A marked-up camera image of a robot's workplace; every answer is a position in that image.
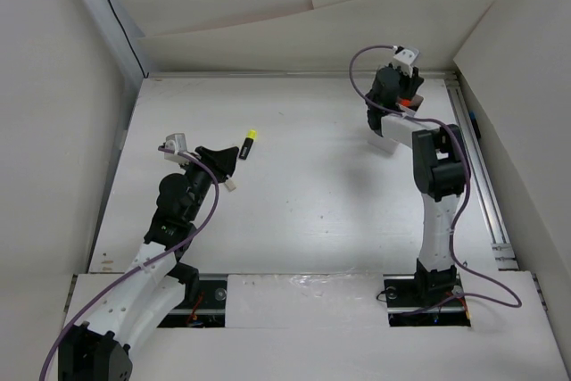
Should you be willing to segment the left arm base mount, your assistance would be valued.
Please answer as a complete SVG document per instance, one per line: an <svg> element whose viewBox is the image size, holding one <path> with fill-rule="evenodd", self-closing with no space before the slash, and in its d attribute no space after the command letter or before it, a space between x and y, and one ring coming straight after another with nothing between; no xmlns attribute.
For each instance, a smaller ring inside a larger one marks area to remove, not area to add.
<svg viewBox="0 0 571 381"><path fill-rule="evenodd" d="M226 322L228 277L207 275L193 302L183 302L159 324L159 328L220 328Z"/></svg>

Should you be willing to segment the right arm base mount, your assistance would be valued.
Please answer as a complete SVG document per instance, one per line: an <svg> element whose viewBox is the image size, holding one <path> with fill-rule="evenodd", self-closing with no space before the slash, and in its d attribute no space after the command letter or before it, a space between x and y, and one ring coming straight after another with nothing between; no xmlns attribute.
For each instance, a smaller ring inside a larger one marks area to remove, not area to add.
<svg viewBox="0 0 571 381"><path fill-rule="evenodd" d="M412 274L383 275L377 300L384 303L390 327L470 327L459 276L426 294Z"/></svg>

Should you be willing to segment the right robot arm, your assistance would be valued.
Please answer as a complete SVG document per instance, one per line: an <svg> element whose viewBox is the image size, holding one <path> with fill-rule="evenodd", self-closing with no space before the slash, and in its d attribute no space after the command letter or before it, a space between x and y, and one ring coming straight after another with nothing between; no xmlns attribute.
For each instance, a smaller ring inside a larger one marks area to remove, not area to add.
<svg viewBox="0 0 571 381"><path fill-rule="evenodd" d="M366 93L370 129L388 145L412 151L413 179L423 200L423 237L411 281L404 283L405 304L427 307L444 299L457 285L450 234L465 191L465 147L455 124L422 121L413 103L424 80L414 69L409 76L392 64L377 70Z"/></svg>

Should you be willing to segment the blue highlighter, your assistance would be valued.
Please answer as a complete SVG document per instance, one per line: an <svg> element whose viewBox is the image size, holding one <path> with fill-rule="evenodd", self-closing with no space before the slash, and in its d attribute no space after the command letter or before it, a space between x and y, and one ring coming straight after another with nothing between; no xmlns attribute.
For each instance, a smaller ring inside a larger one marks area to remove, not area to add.
<svg viewBox="0 0 571 381"><path fill-rule="evenodd" d="M482 134L481 134L481 130L480 130L480 128L479 128L479 124L478 124L478 121L477 121L476 114L475 114L473 111L469 111L469 112L468 112L468 116L469 116L469 118L470 118L470 122L471 122L471 125L472 125L472 129L473 129L473 131L474 131L474 134L475 134L475 136L476 136L476 139L477 139L477 140L480 140L481 137L482 137Z"/></svg>

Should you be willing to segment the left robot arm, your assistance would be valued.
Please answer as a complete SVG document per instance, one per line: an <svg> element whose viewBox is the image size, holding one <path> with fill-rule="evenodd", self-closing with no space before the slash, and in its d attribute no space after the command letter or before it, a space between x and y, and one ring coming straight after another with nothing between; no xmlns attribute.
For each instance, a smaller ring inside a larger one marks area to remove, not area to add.
<svg viewBox="0 0 571 381"><path fill-rule="evenodd" d="M188 152L170 139L159 150L182 170L161 180L150 227L128 271L64 328L57 343L60 380L130 379L148 336L171 310L198 298L199 271L181 259L203 230L194 221L207 194L217 194L232 177L239 149Z"/></svg>

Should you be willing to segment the yellow highlighter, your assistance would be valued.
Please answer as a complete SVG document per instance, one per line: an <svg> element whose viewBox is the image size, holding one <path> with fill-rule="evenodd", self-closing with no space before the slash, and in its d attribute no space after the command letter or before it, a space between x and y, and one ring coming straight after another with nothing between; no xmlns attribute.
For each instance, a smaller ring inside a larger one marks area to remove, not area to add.
<svg viewBox="0 0 571 381"><path fill-rule="evenodd" d="M252 150L253 144L257 137L257 131L255 129L250 129L244 139L238 158L240 160L246 160Z"/></svg>

